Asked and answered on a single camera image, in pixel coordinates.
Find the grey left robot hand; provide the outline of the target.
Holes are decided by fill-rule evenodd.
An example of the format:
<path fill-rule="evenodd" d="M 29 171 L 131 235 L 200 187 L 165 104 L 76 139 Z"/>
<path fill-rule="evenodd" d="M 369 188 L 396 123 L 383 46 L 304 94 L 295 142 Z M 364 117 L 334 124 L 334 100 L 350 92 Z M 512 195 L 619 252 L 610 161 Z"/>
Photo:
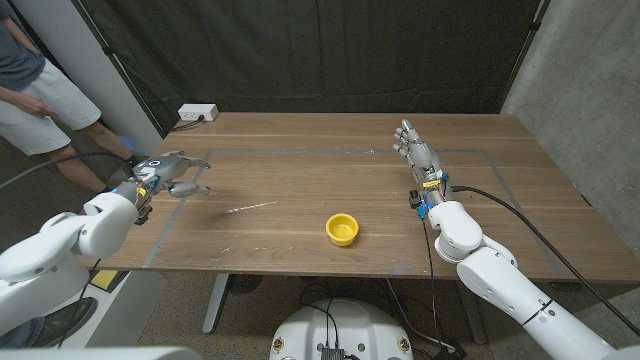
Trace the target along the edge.
<path fill-rule="evenodd" d="M 186 198 L 194 194 L 215 193 L 214 189 L 194 181 L 176 181 L 192 167 L 210 169 L 211 165 L 201 158 L 185 156 L 183 151 L 173 151 L 138 163 L 133 167 L 133 173 L 140 184 L 153 194 L 166 190 L 172 197 Z"/>

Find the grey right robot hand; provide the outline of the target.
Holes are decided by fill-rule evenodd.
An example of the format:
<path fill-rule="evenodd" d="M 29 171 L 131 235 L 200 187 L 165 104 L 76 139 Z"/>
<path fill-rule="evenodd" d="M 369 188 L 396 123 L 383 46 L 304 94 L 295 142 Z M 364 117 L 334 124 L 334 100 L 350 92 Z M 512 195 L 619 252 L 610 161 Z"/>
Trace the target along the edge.
<path fill-rule="evenodd" d="M 408 119 L 401 120 L 394 138 L 396 143 L 393 149 L 406 159 L 419 185 L 442 178 L 443 171 L 436 151 L 421 139 Z"/>

